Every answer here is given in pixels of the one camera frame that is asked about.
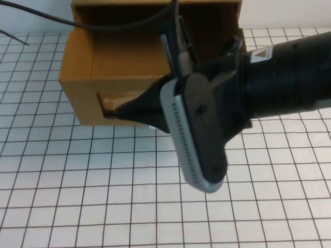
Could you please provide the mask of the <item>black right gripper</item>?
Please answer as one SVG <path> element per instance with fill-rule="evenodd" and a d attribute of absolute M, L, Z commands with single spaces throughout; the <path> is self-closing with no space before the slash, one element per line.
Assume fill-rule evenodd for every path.
<path fill-rule="evenodd" d="M 191 77 L 191 131 L 195 139 L 230 140 L 251 126 L 244 107 L 243 55 L 224 56 L 195 65 Z M 115 109 L 117 118 L 170 133 L 162 111 L 160 91 L 167 74 L 138 97 Z"/>

